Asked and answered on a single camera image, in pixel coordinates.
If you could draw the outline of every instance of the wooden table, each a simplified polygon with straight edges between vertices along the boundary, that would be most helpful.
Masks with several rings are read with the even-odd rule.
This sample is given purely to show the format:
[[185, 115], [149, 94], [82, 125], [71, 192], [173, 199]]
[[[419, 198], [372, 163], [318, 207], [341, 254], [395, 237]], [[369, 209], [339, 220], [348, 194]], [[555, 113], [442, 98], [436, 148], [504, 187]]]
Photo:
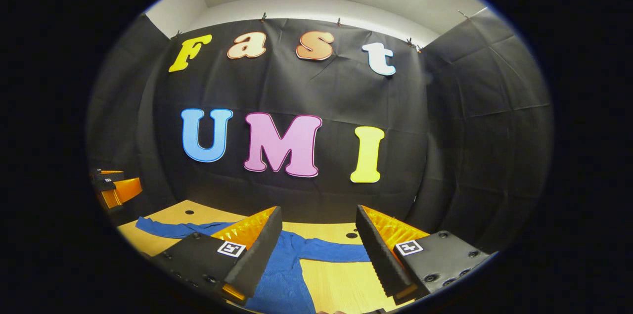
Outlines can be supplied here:
[[[149, 216], [150, 219], [164, 224], [207, 224], [211, 222], [237, 222], [245, 218], [208, 206], [183, 201]], [[339, 244], [362, 244], [360, 236], [355, 239], [346, 237], [354, 232], [354, 223], [348, 224], [301, 224], [283, 222], [283, 230], [296, 233], [306, 239], [317, 238]], [[150, 256], [157, 255], [180, 239], [167, 239], [146, 233], [136, 228], [136, 221], [123, 224], [119, 231], [138, 251]], [[383, 308], [385, 311], [411, 303], [396, 306], [392, 298], [387, 298], [371, 262], [333, 264], [314, 260], [300, 260], [303, 280], [312, 296], [316, 312], [334, 313], [337, 310], [346, 314], [363, 314]]]

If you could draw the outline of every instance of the letter m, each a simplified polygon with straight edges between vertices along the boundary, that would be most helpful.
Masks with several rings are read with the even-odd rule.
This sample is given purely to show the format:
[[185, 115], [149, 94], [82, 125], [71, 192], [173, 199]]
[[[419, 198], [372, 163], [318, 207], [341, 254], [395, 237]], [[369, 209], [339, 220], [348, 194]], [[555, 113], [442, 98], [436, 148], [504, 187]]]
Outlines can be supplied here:
[[314, 165], [315, 139], [317, 130], [323, 124], [321, 118], [299, 115], [279, 137], [275, 123], [267, 113], [251, 113], [246, 116], [251, 125], [251, 145], [244, 168], [253, 172], [264, 172], [262, 152], [266, 153], [274, 172], [279, 172], [283, 161], [290, 154], [290, 164], [285, 171], [296, 177], [316, 177], [318, 169]]

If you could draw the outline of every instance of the orange letter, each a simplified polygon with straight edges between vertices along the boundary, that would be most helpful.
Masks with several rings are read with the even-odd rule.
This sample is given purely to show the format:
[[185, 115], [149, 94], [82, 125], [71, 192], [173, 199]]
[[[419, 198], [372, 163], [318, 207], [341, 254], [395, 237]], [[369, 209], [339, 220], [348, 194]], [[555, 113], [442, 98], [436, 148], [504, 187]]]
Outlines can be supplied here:
[[266, 48], [264, 48], [265, 41], [266, 35], [263, 32], [244, 33], [244, 35], [237, 37], [233, 41], [236, 45], [229, 48], [226, 55], [231, 59], [238, 59], [244, 56], [249, 58], [259, 57], [266, 52]]
[[301, 45], [297, 46], [297, 57], [301, 59], [323, 61], [332, 55], [332, 46], [330, 46], [330, 43], [334, 42], [332, 33], [305, 32], [299, 41]]

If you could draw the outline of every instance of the yellow letter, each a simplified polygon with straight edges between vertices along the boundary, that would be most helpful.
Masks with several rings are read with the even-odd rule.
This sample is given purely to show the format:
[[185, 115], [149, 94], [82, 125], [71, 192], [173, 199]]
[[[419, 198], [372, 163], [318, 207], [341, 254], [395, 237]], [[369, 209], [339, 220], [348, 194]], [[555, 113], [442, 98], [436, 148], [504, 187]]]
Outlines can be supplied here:
[[332, 46], [334, 36], [329, 32], [310, 31], [305, 32], [299, 39], [301, 42], [297, 46], [297, 57], [301, 59], [312, 59], [315, 61], [323, 61], [332, 55]]
[[240, 37], [237, 37], [231, 48], [228, 49], [226, 55], [231, 59], [238, 59], [244, 56], [249, 58], [255, 58], [266, 52], [264, 48], [264, 42], [266, 41], [266, 35], [263, 32], [250, 32], [244, 33]]
[[176, 62], [169, 67], [169, 71], [181, 71], [187, 68], [187, 57], [189, 57], [190, 60], [194, 59], [194, 57], [197, 56], [197, 53], [200, 52], [200, 47], [202, 47], [201, 44], [208, 44], [210, 41], [211, 35], [204, 35], [182, 42], [181, 52], [178, 53]]
[[371, 126], [357, 127], [354, 133], [360, 140], [358, 147], [357, 169], [350, 175], [354, 183], [376, 183], [380, 179], [378, 166], [378, 147], [380, 140], [385, 138], [381, 129]]

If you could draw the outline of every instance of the blue cloth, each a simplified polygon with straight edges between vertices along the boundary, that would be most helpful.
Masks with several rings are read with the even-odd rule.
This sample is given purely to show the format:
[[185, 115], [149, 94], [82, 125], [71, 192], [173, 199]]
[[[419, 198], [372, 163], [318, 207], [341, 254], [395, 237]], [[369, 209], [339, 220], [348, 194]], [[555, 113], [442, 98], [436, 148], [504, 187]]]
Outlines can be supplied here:
[[[194, 232], [212, 235], [230, 224], [233, 223], [161, 224], [138, 218], [136, 227], [152, 235], [183, 239]], [[362, 245], [304, 239], [296, 233], [281, 231], [255, 296], [244, 307], [266, 314], [315, 314], [314, 302], [303, 281], [301, 258], [324, 262], [369, 262]]]

